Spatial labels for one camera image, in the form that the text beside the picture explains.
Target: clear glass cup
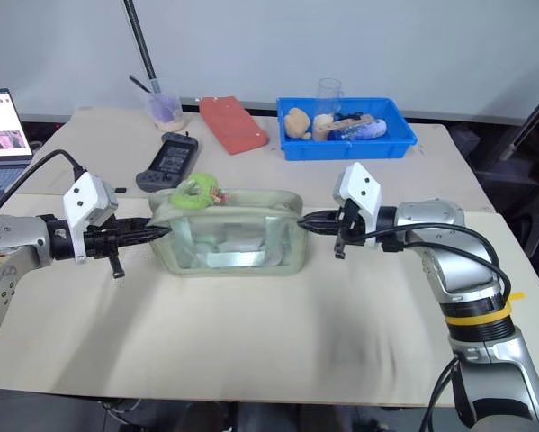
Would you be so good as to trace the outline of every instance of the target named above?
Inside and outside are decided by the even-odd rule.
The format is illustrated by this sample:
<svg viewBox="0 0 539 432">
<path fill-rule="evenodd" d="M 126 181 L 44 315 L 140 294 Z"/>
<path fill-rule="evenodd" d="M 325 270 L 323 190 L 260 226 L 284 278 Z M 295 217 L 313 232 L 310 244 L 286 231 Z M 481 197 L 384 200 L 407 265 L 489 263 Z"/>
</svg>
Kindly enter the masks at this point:
<svg viewBox="0 0 539 432">
<path fill-rule="evenodd" d="M 317 83 L 317 101 L 315 115 L 335 114 L 341 111 L 341 81 L 335 78 L 321 78 Z"/>
<path fill-rule="evenodd" d="M 168 78 L 151 79 L 149 89 L 152 93 L 137 89 L 137 95 L 147 116 L 162 131 L 181 130 L 185 126 L 185 120 L 181 100 L 173 81 Z"/>
</svg>

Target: beige tabletop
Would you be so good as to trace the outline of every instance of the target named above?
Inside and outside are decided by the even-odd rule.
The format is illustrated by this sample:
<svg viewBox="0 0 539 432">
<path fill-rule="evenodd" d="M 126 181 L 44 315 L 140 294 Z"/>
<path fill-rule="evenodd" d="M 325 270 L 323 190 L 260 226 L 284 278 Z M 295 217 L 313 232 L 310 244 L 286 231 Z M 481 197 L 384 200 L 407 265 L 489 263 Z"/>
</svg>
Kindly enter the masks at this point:
<svg viewBox="0 0 539 432">
<path fill-rule="evenodd" d="M 194 172 L 212 173 L 224 187 L 289 190 L 299 194 L 306 205 L 324 208 L 334 205 L 333 186 L 349 161 L 286 161 L 275 117 L 255 117 L 269 136 L 266 146 L 231 156 L 199 114 L 188 113 L 186 117 L 184 131 L 201 146 Z M 384 203 L 393 205 L 440 197 L 460 204 L 466 211 L 493 212 L 493 206 L 445 127 L 411 126 L 418 136 L 418 144 L 409 148 L 405 157 L 361 161 L 381 183 Z M 127 187 L 128 192 L 120 196 L 144 197 L 147 195 L 135 184 L 135 175 L 148 168 L 161 146 L 162 133 L 140 111 L 82 109 L 58 130 L 35 160 L 47 151 L 66 149 L 113 187 Z M 62 158 L 54 159 L 21 192 L 64 194 L 72 180 L 68 163 Z"/>
<path fill-rule="evenodd" d="M 315 210 L 306 208 L 306 212 Z M 59 196 L 17 195 L 5 213 L 62 214 Z M 120 199 L 118 217 L 148 216 Z M 468 212 L 499 253 L 514 322 L 539 373 L 539 280 L 502 218 Z M 27 274 L 0 331 L 0 388 L 187 400 L 427 405 L 452 357 L 447 329 L 412 251 L 385 254 L 310 235 L 286 277 L 169 274 L 147 245 L 107 260 Z M 441 399 L 453 403 L 450 390 Z"/>
</svg>

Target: white wall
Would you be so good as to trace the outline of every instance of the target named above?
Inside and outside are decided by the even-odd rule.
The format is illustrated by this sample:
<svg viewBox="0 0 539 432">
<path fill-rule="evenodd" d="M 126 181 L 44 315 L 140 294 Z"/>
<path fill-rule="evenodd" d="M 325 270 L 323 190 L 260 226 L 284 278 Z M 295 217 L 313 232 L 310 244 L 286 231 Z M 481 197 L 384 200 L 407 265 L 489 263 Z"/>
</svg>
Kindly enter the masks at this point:
<svg viewBox="0 0 539 432">
<path fill-rule="evenodd" d="M 137 0 L 158 75 L 185 97 L 393 98 L 408 115 L 519 123 L 539 102 L 539 0 Z M 121 0 L 0 0 L 0 86 L 22 114 L 135 106 Z"/>
</svg>

